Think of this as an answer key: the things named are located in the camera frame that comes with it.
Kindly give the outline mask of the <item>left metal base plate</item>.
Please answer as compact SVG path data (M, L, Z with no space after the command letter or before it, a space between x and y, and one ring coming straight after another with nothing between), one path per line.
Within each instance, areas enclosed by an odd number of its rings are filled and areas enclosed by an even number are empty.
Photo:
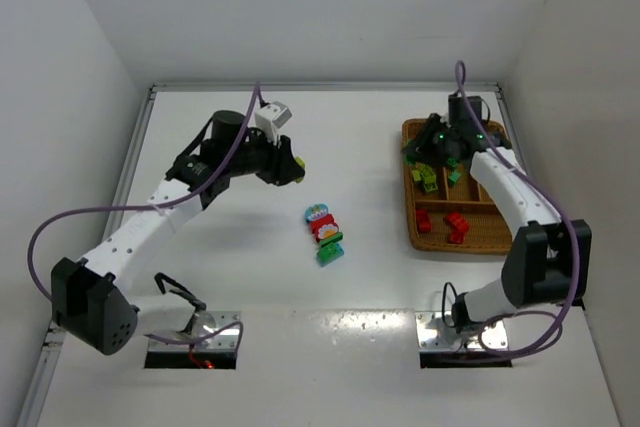
M188 333L161 332L157 337L173 339L175 343L148 341L147 351L153 354L236 354L242 340L244 325L240 311L205 311L196 316Z

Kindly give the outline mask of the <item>green and blue lego stack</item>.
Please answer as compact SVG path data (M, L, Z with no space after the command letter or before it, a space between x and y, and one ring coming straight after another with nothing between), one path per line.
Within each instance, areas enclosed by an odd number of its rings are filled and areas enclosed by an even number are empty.
M317 252L317 261L321 266L327 266L344 255L344 249L339 243L328 244Z

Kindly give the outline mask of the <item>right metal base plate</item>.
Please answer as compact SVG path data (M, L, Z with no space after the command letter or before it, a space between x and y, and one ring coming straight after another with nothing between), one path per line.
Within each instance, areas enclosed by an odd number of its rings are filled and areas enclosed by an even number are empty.
M421 353L467 353L483 352L486 348L506 351L509 341L505 325L498 321L485 327L481 334L474 330L457 333L454 327L445 324L450 321L437 311L417 311L415 313L416 334Z

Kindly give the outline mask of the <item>green square lego brick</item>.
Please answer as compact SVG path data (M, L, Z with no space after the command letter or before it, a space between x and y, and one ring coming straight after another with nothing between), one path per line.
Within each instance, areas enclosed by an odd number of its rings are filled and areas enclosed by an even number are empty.
M458 171L452 171L449 173L448 177L447 177L447 183L450 187L455 186L458 181L460 180L460 178L462 177L462 174Z

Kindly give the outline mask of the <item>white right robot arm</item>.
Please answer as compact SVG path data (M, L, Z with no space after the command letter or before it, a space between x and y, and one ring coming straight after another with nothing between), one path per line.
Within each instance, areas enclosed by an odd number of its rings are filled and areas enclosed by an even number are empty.
M492 133L482 117L483 100L460 91L448 98L448 115L430 115L403 148L415 167L463 164L484 188L512 235L497 280L457 294L453 328L478 329L489 320L535 305L583 297L588 279L592 231L570 220L521 169L509 140Z

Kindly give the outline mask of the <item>wicker divided basket tray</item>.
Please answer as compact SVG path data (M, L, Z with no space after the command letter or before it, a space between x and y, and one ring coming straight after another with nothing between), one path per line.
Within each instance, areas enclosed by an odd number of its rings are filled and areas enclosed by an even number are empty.
M403 181L405 212L410 245L418 251L438 251L451 253L505 255L511 248L512 235L498 208L488 192L474 180L468 169L460 165L456 169L447 165L429 165L436 174L438 191L426 194L421 183L415 183L411 176L418 163L408 165L403 158ZM450 187L447 177L458 171L462 177ZM426 209L432 223L430 233L421 234L416 228L415 211ZM470 229L461 245L448 241L452 229L445 217L451 212L459 212L468 221Z

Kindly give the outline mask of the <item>red flower picture lego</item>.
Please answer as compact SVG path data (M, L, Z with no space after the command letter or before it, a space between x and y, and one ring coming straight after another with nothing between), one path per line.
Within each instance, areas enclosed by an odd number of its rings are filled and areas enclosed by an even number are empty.
M309 228L317 243L336 235L340 231L340 227L332 214L327 214L311 221Z

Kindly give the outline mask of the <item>small red lego brick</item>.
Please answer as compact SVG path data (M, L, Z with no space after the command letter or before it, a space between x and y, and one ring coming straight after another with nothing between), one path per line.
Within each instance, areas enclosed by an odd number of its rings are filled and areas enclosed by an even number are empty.
M454 230L466 234L469 229L469 223L467 219L459 212L451 212L446 217L447 224Z

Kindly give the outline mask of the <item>lime square lego brick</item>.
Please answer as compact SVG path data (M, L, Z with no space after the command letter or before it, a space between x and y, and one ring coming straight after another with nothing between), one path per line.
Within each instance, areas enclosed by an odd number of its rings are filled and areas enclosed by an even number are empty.
M421 183L422 189L426 194L431 194L433 192L437 192L438 191L438 186L437 183L435 181L423 181Z

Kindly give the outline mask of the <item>green flat lego base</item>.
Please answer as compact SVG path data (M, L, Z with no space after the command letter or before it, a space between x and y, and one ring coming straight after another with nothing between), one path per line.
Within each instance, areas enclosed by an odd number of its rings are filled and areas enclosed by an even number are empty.
M324 248L327 245L330 245L332 243L336 243L336 242L340 242L342 241L344 238L344 234L342 232L337 232L334 235L330 236L330 237L326 237L324 239L321 239L319 242L319 247L320 248Z

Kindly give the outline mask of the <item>metal base plate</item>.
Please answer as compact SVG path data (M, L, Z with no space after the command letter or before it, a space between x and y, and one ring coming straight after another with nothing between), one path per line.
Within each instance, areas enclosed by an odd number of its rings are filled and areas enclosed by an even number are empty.
M486 348L506 351L509 341L505 325L498 321L485 327L481 334L474 330L457 333L454 327L445 324L450 321L437 311L417 311L415 313L416 334L421 353L467 353L483 352Z
M147 351L153 354L236 354L242 340L244 325L240 311L205 311L196 316L188 333L161 332L157 337L173 339L175 343L148 341Z

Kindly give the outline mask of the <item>red long lego brick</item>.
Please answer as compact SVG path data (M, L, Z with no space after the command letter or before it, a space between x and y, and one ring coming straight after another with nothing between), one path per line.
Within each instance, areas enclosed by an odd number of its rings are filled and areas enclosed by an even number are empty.
M426 209L419 208L415 211L416 228L421 234L430 233L432 231L432 223L429 213Z

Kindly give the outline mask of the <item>lime hollow lego brick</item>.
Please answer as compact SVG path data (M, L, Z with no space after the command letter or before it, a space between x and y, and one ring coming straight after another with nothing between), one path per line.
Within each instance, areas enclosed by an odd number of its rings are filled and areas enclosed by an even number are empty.
M421 179L424 182L427 182L427 183L435 182L436 174L431 166L426 164L418 164L417 170L419 171Z

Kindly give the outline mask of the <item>red curved lego brick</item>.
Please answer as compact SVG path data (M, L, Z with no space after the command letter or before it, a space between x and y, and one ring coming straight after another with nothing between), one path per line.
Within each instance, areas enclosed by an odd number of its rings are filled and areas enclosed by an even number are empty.
M452 230L449 235L448 241L452 244L461 245L465 241L465 233L460 230Z

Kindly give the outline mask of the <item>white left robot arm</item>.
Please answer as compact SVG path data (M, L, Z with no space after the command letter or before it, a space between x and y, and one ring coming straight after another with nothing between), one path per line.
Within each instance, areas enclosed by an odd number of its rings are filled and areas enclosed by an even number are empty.
M131 338L197 344L204 331L206 304L162 272L154 276L155 296L134 298L130 290L139 272L171 237L204 212L234 177L255 175L285 186L305 176L289 137L280 129L291 112L280 102L254 114L255 124L235 111L220 110L175 158L144 209L79 260L60 260L51 272L54 322L109 356Z

